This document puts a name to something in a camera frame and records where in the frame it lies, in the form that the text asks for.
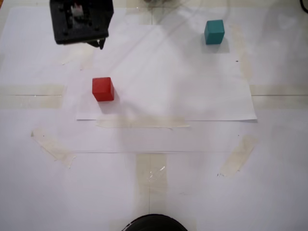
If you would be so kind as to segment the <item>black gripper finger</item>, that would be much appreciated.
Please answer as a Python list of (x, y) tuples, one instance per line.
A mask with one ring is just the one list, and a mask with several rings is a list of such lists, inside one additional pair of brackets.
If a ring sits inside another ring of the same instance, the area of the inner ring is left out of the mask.
[(96, 38), (96, 39), (94, 38), (94, 39), (85, 41), (85, 43), (102, 50), (104, 48), (105, 41), (106, 41), (106, 38)]

